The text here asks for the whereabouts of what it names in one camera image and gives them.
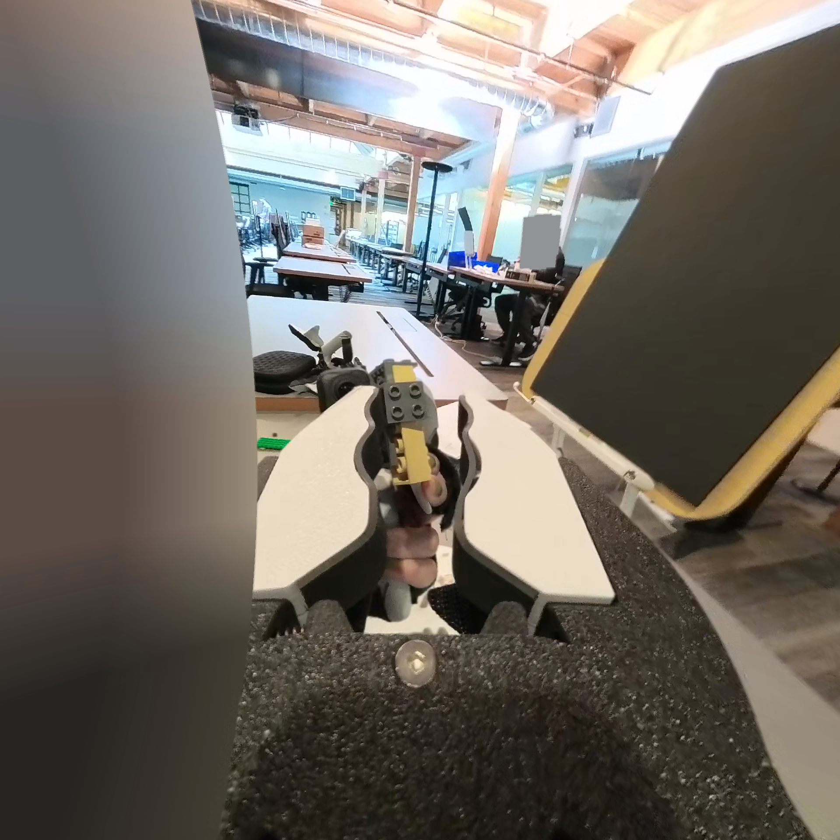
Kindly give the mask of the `black panel with yellow frame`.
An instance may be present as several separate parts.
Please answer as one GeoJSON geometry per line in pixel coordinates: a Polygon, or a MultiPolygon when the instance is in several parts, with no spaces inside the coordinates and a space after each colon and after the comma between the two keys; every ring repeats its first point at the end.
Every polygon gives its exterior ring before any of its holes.
{"type": "Polygon", "coordinates": [[[838,25],[720,67],[524,397],[669,514],[732,514],[838,401],[838,25]]]}

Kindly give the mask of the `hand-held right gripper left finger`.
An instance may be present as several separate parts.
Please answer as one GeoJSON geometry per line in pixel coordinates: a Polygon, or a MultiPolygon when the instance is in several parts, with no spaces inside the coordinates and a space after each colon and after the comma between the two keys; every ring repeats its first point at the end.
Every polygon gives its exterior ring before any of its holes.
{"type": "Polygon", "coordinates": [[[282,450],[259,496],[253,597],[290,608],[298,623],[318,602],[357,605],[383,576],[378,394],[359,385],[317,416],[282,450]]]}

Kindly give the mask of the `grey desk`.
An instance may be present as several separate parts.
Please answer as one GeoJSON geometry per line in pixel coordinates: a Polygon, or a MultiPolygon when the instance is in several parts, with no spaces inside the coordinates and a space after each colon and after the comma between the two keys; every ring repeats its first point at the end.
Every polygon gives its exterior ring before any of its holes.
{"type": "MultiPolygon", "coordinates": [[[[438,442],[442,452],[457,461],[460,455],[460,440],[457,433],[458,407],[446,405],[437,410],[438,442]]],[[[257,438],[267,437],[291,440],[316,418],[315,413],[283,412],[258,413],[257,438]]],[[[453,584],[452,543],[453,532],[449,528],[442,530],[438,524],[439,545],[437,548],[437,578],[434,588],[453,584]]],[[[427,593],[420,594],[412,605],[408,617],[399,623],[390,623],[378,616],[369,616],[364,628],[367,634],[401,635],[458,635],[456,629],[429,605],[427,593]]]]}

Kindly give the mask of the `white panel stand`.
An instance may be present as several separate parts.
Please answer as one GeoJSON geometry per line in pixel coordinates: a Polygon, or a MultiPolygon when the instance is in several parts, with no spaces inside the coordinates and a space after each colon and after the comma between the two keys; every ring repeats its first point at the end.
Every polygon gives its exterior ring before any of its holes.
{"type": "Polygon", "coordinates": [[[614,447],[589,432],[583,426],[543,400],[541,397],[522,397],[536,412],[550,421],[553,428],[551,446],[559,453],[566,438],[575,441],[601,462],[624,484],[620,510],[631,517],[637,500],[655,488],[652,477],[614,447]]]}

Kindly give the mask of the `grey and tan brick assembly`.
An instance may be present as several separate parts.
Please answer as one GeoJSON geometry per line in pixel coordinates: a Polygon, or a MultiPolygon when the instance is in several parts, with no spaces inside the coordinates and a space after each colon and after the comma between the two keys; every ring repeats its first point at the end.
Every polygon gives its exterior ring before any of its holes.
{"type": "Polygon", "coordinates": [[[383,361],[381,394],[393,483],[397,487],[421,486],[432,479],[436,469],[430,452],[437,431],[434,399],[417,378],[415,364],[399,360],[383,361]]]}

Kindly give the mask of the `white desk with wooden edge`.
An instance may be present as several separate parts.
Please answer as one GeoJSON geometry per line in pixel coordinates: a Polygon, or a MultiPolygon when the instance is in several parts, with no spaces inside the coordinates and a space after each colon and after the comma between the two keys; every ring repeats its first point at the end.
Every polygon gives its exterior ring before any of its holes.
{"type": "Polygon", "coordinates": [[[508,396],[462,359],[452,343],[403,308],[258,296],[247,299],[247,308],[253,356],[306,351],[290,326],[300,331],[318,326],[325,340],[347,331],[353,356],[368,370],[386,359],[414,362],[417,377],[427,383],[438,406],[455,403],[466,393],[482,396],[502,410],[508,406],[508,396]]]}

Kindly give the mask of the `wooden office desk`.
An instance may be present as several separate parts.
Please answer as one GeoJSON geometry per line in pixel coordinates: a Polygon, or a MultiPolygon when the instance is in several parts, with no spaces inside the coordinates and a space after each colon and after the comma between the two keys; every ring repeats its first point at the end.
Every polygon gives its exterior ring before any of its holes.
{"type": "MultiPolygon", "coordinates": [[[[500,294],[517,293],[519,291],[539,291],[542,293],[549,294],[556,292],[556,290],[551,286],[544,285],[541,282],[533,281],[532,270],[524,271],[520,268],[512,268],[508,266],[505,269],[499,269],[496,272],[491,272],[487,274],[480,272],[476,268],[468,269],[465,267],[461,267],[453,268],[453,272],[455,273],[455,277],[465,282],[465,284],[470,289],[469,294],[467,296],[467,307],[465,308],[464,321],[464,327],[467,328],[467,337],[470,337],[471,335],[473,321],[475,321],[478,318],[480,305],[482,304],[484,297],[488,297],[488,299],[492,300],[493,310],[495,312],[494,303],[500,294]]],[[[545,326],[546,324],[544,322],[537,322],[534,325],[534,338],[537,341],[538,346],[545,326]]],[[[530,362],[521,362],[518,359],[522,348],[521,344],[518,344],[516,349],[513,349],[511,338],[507,339],[506,344],[501,344],[497,342],[499,337],[497,337],[497,339],[494,339],[493,343],[498,344],[500,346],[501,357],[492,359],[483,358],[479,362],[480,366],[485,367],[487,369],[510,366],[525,367],[530,362]]]]}

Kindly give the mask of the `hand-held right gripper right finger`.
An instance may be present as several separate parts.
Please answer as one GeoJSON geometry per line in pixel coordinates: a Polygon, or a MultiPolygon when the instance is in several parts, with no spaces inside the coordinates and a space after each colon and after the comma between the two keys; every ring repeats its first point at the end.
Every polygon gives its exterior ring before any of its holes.
{"type": "Polygon", "coordinates": [[[563,634],[553,606],[613,604],[613,585],[551,447],[476,394],[459,398],[458,437],[458,593],[487,616],[518,605],[529,636],[563,634]]]}

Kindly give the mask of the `black zipped case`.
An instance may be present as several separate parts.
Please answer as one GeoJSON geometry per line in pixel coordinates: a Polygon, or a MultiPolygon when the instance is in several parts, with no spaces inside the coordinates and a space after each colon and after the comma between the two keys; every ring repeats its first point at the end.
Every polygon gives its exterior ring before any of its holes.
{"type": "Polygon", "coordinates": [[[270,351],[253,358],[255,391],[268,395],[308,392],[319,375],[318,360],[310,354],[270,351]]]}

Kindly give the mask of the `wooden table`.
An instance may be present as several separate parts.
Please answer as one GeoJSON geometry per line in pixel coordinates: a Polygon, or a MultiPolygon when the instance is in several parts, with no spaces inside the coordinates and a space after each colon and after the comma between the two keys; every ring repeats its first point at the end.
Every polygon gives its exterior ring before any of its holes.
{"type": "Polygon", "coordinates": [[[341,248],[329,242],[304,243],[299,238],[281,249],[281,255],[292,258],[320,259],[341,264],[353,264],[356,259],[341,248]]]}
{"type": "Polygon", "coordinates": [[[295,293],[316,301],[329,301],[331,288],[340,290],[341,301],[348,301],[353,291],[362,290],[373,281],[371,275],[353,261],[286,255],[273,265],[273,270],[295,293]]]}

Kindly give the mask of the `person's left hand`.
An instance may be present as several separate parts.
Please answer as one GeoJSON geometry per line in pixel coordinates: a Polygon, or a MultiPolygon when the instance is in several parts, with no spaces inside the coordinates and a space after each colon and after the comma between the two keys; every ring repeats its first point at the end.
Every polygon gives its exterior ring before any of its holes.
{"type": "Polygon", "coordinates": [[[425,511],[409,486],[394,489],[392,504],[397,520],[386,532],[385,578],[425,590],[438,577],[441,516],[425,511]]]}

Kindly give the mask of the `grey and white device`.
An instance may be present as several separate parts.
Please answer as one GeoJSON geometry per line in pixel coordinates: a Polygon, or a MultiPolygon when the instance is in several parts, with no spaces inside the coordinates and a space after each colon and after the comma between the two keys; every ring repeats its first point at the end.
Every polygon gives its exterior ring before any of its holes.
{"type": "Polygon", "coordinates": [[[300,331],[294,325],[289,325],[293,336],[304,343],[317,355],[319,369],[342,369],[362,365],[355,355],[352,343],[352,333],[342,330],[330,339],[324,339],[320,327],[315,325],[306,331],[300,331]]]}

